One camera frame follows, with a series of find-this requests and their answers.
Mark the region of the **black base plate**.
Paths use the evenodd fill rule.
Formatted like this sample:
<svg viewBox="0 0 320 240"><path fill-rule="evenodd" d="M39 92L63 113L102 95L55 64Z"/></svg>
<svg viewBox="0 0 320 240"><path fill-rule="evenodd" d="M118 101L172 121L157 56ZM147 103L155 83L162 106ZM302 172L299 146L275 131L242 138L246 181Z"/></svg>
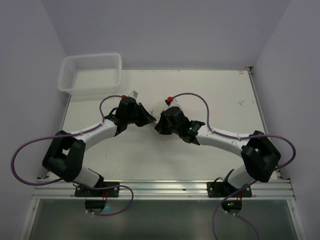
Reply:
<svg viewBox="0 0 320 240"><path fill-rule="evenodd" d="M104 181L99 188L107 188L103 190L93 190L82 185L75 190L74 196L81 198L117 198L119 196L119 182Z"/></svg>
<svg viewBox="0 0 320 240"><path fill-rule="evenodd" d="M219 181L219 179L221 179L221 177L206 183L206 190L209 198L225 198L237 191L237 189L231 186L228 182L224 180ZM251 188L247 187L241 192L234 194L232 197L251 198L252 196L253 194Z"/></svg>

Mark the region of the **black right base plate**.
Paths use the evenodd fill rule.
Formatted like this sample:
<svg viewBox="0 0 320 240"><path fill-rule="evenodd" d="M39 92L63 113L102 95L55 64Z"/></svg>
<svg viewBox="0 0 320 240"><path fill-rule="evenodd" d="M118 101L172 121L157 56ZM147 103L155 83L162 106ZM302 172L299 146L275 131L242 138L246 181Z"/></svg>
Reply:
<svg viewBox="0 0 320 240"><path fill-rule="evenodd" d="M219 181L219 179L221 179L221 177L206 183L206 190L209 198L225 198L237 191L237 189L231 186L228 182L224 180ZM234 194L232 197L251 198L252 196L253 194L251 188L247 187L241 192Z"/></svg>

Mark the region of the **aluminium mounting rail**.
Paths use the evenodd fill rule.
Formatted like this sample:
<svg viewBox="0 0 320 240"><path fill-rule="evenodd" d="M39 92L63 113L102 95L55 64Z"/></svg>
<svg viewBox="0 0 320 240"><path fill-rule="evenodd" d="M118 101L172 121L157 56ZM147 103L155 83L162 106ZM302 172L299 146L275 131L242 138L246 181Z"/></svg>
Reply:
<svg viewBox="0 0 320 240"><path fill-rule="evenodd" d="M129 200L133 190L135 200L221 200L211 197L213 188L207 186L208 180L119 180L122 186L117 200ZM73 183L56 182L45 186L36 186L31 195L36 200L73 200L77 199ZM235 195L242 200L293 200L295 194L289 180L271 180L268 183L257 182Z"/></svg>

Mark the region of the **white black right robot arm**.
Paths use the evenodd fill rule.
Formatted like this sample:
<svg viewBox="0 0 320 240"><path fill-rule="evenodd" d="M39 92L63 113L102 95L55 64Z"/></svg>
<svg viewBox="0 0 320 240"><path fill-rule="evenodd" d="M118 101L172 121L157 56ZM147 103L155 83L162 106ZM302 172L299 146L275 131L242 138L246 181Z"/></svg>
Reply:
<svg viewBox="0 0 320 240"><path fill-rule="evenodd" d="M281 159L280 152L261 131L254 131L249 139L245 135L228 138L225 133L211 132L204 122L188 119L176 105L155 106L151 115L156 118L154 129L160 135L176 134L188 144L215 147L242 159L242 166L232 169L214 186L220 194L230 195L253 181L267 183Z"/></svg>

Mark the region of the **white mesh laundry bag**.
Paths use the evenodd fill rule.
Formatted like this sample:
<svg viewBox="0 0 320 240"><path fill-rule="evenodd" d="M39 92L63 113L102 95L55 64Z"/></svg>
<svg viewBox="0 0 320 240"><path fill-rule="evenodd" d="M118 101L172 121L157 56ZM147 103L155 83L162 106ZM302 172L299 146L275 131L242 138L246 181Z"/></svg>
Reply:
<svg viewBox="0 0 320 240"><path fill-rule="evenodd" d="M154 126L156 126L159 123L159 120L161 118L161 113L163 111L166 111L167 109L169 109L170 107L168 107L165 103L165 101L160 101L155 103L151 109L149 110L149 113L156 118L156 121L153 123Z"/></svg>

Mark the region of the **white plastic basket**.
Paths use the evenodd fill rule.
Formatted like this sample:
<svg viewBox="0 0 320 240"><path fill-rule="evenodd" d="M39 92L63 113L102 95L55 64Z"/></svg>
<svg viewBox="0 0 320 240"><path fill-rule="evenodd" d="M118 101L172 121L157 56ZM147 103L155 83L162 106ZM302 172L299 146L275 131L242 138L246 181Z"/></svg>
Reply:
<svg viewBox="0 0 320 240"><path fill-rule="evenodd" d="M118 53L67 56L62 61L57 89L71 96L117 93L122 82L122 58Z"/></svg>

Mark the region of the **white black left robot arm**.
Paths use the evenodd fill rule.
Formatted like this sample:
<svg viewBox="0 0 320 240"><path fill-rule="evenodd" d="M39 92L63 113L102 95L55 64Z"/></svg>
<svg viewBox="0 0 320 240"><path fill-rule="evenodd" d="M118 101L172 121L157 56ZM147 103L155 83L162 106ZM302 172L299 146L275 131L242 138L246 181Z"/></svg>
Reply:
<svg viewBox="0 0 320 240"><path fill-rule="evenodd" d="M108 96L99 104L101 121L78 132L63 130L56 133L42 160L42 166L65 182L73 182L89 189L101 188L104 178L83 165L85 152L100 142L118 136L130 124L137 127L154 123L154 118L133 96L120 96L117 107L104 115L103 103L112 98Z"/></svg>

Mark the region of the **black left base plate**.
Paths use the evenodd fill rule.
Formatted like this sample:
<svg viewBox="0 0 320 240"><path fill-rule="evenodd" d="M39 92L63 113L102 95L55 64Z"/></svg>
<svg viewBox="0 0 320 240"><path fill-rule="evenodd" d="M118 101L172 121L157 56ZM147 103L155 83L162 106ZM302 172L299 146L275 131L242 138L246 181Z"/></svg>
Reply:
<svg viewBox="0 0 320 240"><path fill-rule="evenodd" d="M119 196L119 182L104 181L99 188L107 188L103 190L93 190L82 185L75 190L74 196L81 198L117 198Z"/></svg>

